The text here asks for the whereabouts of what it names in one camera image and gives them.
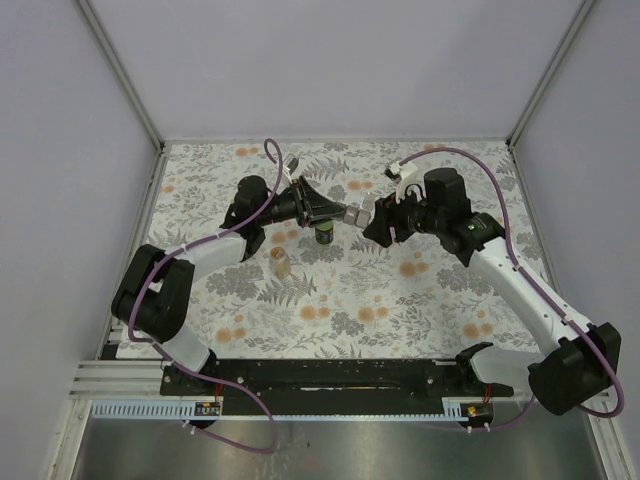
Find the table surface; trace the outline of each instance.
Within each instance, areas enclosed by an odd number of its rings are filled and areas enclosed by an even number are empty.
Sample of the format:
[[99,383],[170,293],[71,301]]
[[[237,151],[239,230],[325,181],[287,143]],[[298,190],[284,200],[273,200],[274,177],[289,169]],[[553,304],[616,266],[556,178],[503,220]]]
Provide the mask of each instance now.
[[[503,142],[449,142],[483,160],[496,174],[509,209],[513,239],[545,277],[509,152]],[[391,162],[433,144],[417,142],[282,144],[300,158],[320,193],[359,205],[364,195],[394,189],[382,172]],[[503,223],[495,191],[479,167],[464,157],[436,153],[420,166],[453,166],[465,179],[474,211]],[[258,144],[175,144],[168,153],[148,239],[162,248],[210,234],[224,218],[238,181],[276,168]],[[413,235],[383,249],[361,230],[335,224],[323,246],[312,229],[285,222],[266,229],[254,258],[220,269],[195,283],[187,322],[221,358],[443,358],[480,341],[536,351],[522,322],[493,289],[446,253],[436,238]],[[291,275],[278,280],[269,251],[283,247]],[[158,358],[123,335],[118,358]]]

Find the small jar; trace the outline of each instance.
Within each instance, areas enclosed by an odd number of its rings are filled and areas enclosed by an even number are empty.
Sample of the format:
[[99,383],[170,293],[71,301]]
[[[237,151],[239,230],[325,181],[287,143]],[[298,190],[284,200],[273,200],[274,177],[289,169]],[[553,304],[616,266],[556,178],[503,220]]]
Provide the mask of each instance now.
[[316,242],[320,245],[329,245],[333,242],[333,220],[316,226]]
[[284,248],[276,247],[271,249],[269,268],[271,269],[271,273],[280,280],[291,273],[291,260],[289,260],[289,255],[284,251]]

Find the gray wall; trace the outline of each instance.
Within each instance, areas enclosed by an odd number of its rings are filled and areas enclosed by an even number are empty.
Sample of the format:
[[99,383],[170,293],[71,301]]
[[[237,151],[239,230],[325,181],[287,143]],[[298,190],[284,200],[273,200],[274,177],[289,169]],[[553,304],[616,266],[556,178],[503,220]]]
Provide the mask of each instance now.
[[640,3],[596,8],[517,152],[562,292],[622,334],[623,424],[640,461]]
[[166,138],[504,138],[580,0],[94,3]]
[[35,479],[153,150],[71,0],[0,3],[0,470]]

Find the white panel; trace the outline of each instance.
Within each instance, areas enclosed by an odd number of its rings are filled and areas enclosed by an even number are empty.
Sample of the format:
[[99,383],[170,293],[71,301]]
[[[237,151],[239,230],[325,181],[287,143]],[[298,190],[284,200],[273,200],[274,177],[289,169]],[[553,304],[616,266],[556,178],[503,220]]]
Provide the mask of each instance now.
[[94,0],[166,138],[506,137],[580,0]]
[[153,161],[71,0],[0,2],[2,478],[37,479]]
[[564,296],[622,334],[622,417],[640,460],[640,3],[597,6],[518,144]]

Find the purple cable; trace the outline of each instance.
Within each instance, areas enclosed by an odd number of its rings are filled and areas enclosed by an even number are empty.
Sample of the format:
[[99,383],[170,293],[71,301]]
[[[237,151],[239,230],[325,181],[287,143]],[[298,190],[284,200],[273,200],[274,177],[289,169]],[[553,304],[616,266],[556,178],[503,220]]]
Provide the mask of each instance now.
[[[255,218],[257,218],[258,215],[260,215],[269,206],[271,201],[275,198],[275,196],[277,195],[278,187],[280,186],[280,181],[282,180],[282,174],[283,174],[283,171],[284,171],[284,161],[282,159],[282,151],[280,150],[280,146],[276,143],[275,140],[273,140],[271,138],[267,138],[264,141],[264,150],[265,150],[269,160],[271,160],[272,162],[276,163],[276,160],[273,158],[273,155],[271,155],[271,152],[269,152],[269,144],[271,144],[271,145],[273,145],[275,147],[276,152],[278,154],[278,162],[277,162],[277,164],[278,164],[278,177],[276,178],[276,183],[273,186],[273,189],[271,190],[271,193],[269,194],[269,197],[267,198],[267,200],[264,202],[264,204],[262,204],[262,206],[260,208],[258,208],[258,210],[255,211],[255,213],[253,215],[251,215],[246,220],[240,222],[238,225],[236,225],[234,227],[231,227],[228,230],[225,230],[225,231],[220,232],[218,234],[209,235],[207,237],[203,237],[203,238],[195,240],[195,241],[193,241],[191,243],[188,243],[184,247],[179,248],[178,250],[175,250],[175,251],[173,251],[171,253],[166,254],[162,258],[162,260],[160,260],[153,267],[153,269],[151,270],[151,273],[149,273],[149,276],[147,277],[147,279],[142,284],[142,288],[140,289],[140,293],[138,293],[138,296],[136,297],[136,301],[133,304],[133,308],[131,310],[131,315],[129,316],[129,326],[128,326],[128,329],[127,329],[127,333],[129,334],[129,339],[132,342],[154,343],[153,340],[150,339],[150,338],[136,337],[134,335],[134,325],[135,325],[136,317],[138,315],[138,310],[140,309],[140,305],[142,304],[142,300],[144,298],[144,294],[149,289],[149,285],[151,285],[153,279],[155,278],[157,273],[160,271],[160,269],[169,260],[171,260],[172,258],[176,257],[177,255],[180,255],[181,253],[186,252],[187,250],[189,250],[189,249],[191,249],[193,247],[197,247],[198,245],[202,245],[203,243],[207,243],[207,242],[212,242],[214,240],[218,240],[220,238],[226,237],[230,233],[233,233],[233,232],[235,232],[237,230],[240,230],[242,227],[244,227],[248,223],[252,222]],[[278,430],[277,430],[275,421],[273,420],[273,416],[271,415],[271,412],[269,411],[267,406],[262,402],[262,400],[260,400],[258,398],[257,395],[255,395],[248,388],[243,387],[242,385],[240,385],[238,383],[229,382],[227,380],[222,380],[220,378],[208,377],[206,375],[202,375],[202,374],[197,373],[197,372],[192,372],[188,368],[184,367],[183,365],[180,365],[175,360],[173,360],[171,358],[171,356],[169,354],[167,354],[162,349],[162,347],[160,347],[159,345],[154,344],[154,348],[156,349],[156,351],[158,353],[160,353],[160,355],[162,355],[163,358],[165,358],[166,360],[172,361],[173,365],[178,370],[181,370],[181,371],[185,372],[188,375],[191,375],[193,377],[196,377],[196,378],[199,378],[201,380],[208,381],[208,382],[218,383],[218,384],[221,384],[221,385],[226,385],[228,387],[235,388],[235,389],[240,390],[241,392],[246,393],[247,395],[249,395],[249,397],[251,397],[251,399],[258,404],[258,406],[262,409],[262,411],[269,418],[269,423],[271,423],[272,428],[273,428],[273,441],[272,441],[271,445],[269,447],[267,447],[267,448],[255,448],[255,447],[250,447],[250,446],[247,446],[247,445],[242,445],[242,444],[234,442],[233,440],[230,440],[228,438],[216,435],[215,433],[206,432],[204,430],[198,430],[198,431],[200,431],[204,435],[207,435],[207,436],[209,436],[211,438],[215,438],[216,440],[220,440],[221,442],[227,443],[228,445],[232,445],[234,447],[240,448],[240,449],[245,450],[247,452],[264,453],[264,454],[275,452],[275,450],[278,448]]]
[[[416,158],[420,158],[424,155],[429,155],[431,153],[438,153],[438,152],[450,152],[450,153],[457,153],[458,155],[462,155],[463,157],[468,158],[469,160],[474,162],[476,165],[478,165],[487,174],[487,176],[489,177],[489,180],[491,180],[491,183],[493,184],[493,188],[495,188],[496,190],[496,194],[498,196],[498,202],[500,203],[500,210],[502,211],[502,218],[504,218],[504,231],[505,231],[505,237],[506,237],[505,244],[507,248],[507,253],[509,254],[509,258],[511,259],[513,266],[519,267],[519,262],[513,250],[513,243],[511,241],[511,226],[509,224],[509,213],[507,211],[507,204],[504,200],[504,195],[502,194],[502,190],[500,189],[500,185],[498,184],[498,179],[495,177],[495,175],[489,169],[489,167],[487,167],[482,162],[482,160],[470,154],[469,152],[465,152],[464,150],[460,150],[458,148],[437,147],[437,148],[431,148],[429,150],[424,150],[422,152],[414,153],[413,155],[400,161],[399,165],[402,166],[411,162],[412,160],[415,160]],[[529,283],[529,285],[531,285],[531,287],[549,305],[549,307],[551,307],[554,312],[556,312],[560,317],[562,317],[563,320],[565,320],[567,317],[567,312],[565,312],[563,308],[560,305],[558,305],[553,300],[553,298],[549,296],[549,294],[542,288],[542,286],[540,286],[540,284],[538,284],[538,282],[536,282],[536,280],[529,274],[529,272],[527,272],[521,266],[520,268],[518,268],[518,271]],[[573,331],[575,331],[576,334],[582,340],[584,340],[584,342],[589,346],[589,348],[594,353],[598,361],[602,364],[604,371],[607,373],[609,378],[611,378],[613,387],[615,388],[616,395],[618,397],[618,403],[616,405],[616,408],[614,408],[611,412],[596,412],[594,410],[590,410],[586,407],[583,407],[582,405],[580,405],[578,408],[583,412],[588,413],[589,415],[593,415],[599,418],[613,418],[620,415],[620,413],[624,409],[625,400],[624,400],[624,391],[622,390],[622,385],[620,383],[620,380],[618,379],[618,376],[616,375],[616,372],[613,371],[613,368],[611,368],[611,365],[609,364],[607,359],[604,357],[600,349],[593,343],[593,341],[589,338],[589,336],[573,320],[565,320],[565,323],[569,325],[569,327],[571,327]],[[518,418],[521,418],[521,416],[523,416],[523,414],[525,414],[527,411],[528,409],[523,410],[522,413],[511,422],[508,422],[504,425],[499,425],[498,427],[495,427],[495,428],[499,429],[502,427],[510,426],[515,420],[517,420]]]
[[527,403],[524,409],[516,417],[509,420],[507,423],[503,423],[501,425],[496,425],[495,427],[491,427],[491,430],[506,430],[507,428],[516,426],[518,423],[524,420],[524,417],[526,417],[527,414],[531,411],[531,408],[535,403],[536,403],[536,397],[531,396],[531,400],[529,400],[529,403]]
[[[166,352],[164,350],[162,350],[162,348],[160,346],[158,346],[157,344],[154,345],[154,348],[161,355],[163,355],[163,356],[167,355]],[[218,435],[217,433],[208,432],[206,430],[196,429],[197,432],[199,432],[199,433],[201,433],[201,434],[203,434],[203,435],[205,435],[207,437],[213,438],[214,440],[219,440],[221,442],[224,442],[227,445],[231,445],[232,447],[236,447],[236,448],[239,448],[240,450],[244,450],[246,452],[269,454],[269,453],[274,453],[278,449],[278,427],[276,425],[276,421],[273,419],[273,416],[271,415],[271,412],[269,411],[267,406],[264,404],[264,402],[262,400],[260,400],[260,398],[255,393],[253,393],[248,388],[243,387],[239,383],[229,382],[228,380],[223,380],[221,378],[209,377],[207,375],[202,375],[201,373],[189,370],[187,367],[185,367],[183,365],[180,365],[178,362],[174,361],[173,365],[178,370],[186,373],[187,375],[191,375],[192,377],[199,378],[200,380],[204,380],[206,382],[219,383],[221,385],[226,385],[227,387],[235,388],[236,390],[240,390],[242,393],[247,394],[249,397],[251,397],[251,399],[254,402],[256,402],[258,404],[260,409],[262,409],[262,411],[265,413],[265,415],[269,419],[269,423],[271,424],[271,427],[272,427],[271,428],[272,439],[271,439],[271,445],[269,445],[267,448],[256,448],[256,447],[251,447],[249,445],[243,445],[242,443],[235,442],[235,441],[233,441],[233,440],[231,440],[229,438],[226,438],[226,437],[223,437],[221,435]]]

